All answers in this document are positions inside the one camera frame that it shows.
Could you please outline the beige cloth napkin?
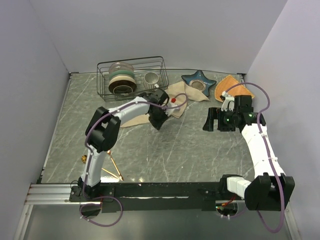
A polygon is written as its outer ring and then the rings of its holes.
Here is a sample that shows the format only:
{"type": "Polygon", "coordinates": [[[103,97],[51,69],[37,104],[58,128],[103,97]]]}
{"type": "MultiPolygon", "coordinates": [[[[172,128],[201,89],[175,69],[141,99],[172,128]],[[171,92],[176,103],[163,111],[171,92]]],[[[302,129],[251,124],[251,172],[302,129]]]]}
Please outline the beige cloth napkin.
{"type": "MultiPolygon", "coordinates": [[[[209,101],[209,98],[205,96],[200,90],[188,86],[183,81],[170,85],[165,92],[168,94],[170,99],[172,98],[176,99],[175,101],[176,105],[181,105],[186,100],[186,96],[188,100],[195,101],[195,102],[209,101]]],[[[129,120],[126,123],[123,123],[120,127],[128,128],[131,126],[148,124],[148,123],[149,123],[149,115],[143,114],[135,117],[132,120],[129,120]]]]}

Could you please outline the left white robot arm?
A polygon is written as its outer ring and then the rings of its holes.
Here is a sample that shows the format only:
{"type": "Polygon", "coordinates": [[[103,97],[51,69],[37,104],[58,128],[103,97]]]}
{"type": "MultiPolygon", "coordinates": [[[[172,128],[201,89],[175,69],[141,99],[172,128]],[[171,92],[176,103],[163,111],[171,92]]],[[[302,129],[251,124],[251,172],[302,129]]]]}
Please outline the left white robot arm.
{"type": "Polygon", "coordinates": [[[94,201],[99,195],[105,155],[116,144],[120,127],[138,116],[148,115],[151,125],[159,130],[169,118],[166,111],[169,99],[164,90],[157,89],[151,93],[144,92],[118,107],[97,108],[85,131],[84,144],[88,155],[85,169],[78,179],[81,195],[86,200],[94,201]]]}

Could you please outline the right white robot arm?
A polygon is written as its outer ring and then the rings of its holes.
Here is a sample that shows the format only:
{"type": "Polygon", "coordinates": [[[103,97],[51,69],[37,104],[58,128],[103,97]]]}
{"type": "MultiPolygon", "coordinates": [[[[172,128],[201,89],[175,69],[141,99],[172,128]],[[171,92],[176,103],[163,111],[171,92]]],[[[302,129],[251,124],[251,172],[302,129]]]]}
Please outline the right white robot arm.
{"type": "Polygon", "coordinates": [[[223,92],[221,107],[210,107],[203,130],[212,132],[214,122],[220,132],[239,130],[244,138],[254,168],[254,180],[225,174],[221,178],[219,195],[230,199],[235,194],[244,199],[251,211],[283,211],[295,187],[293,177],[287,176],[275,156],[262,114],[254,112],[251,95],[223,92]]]}

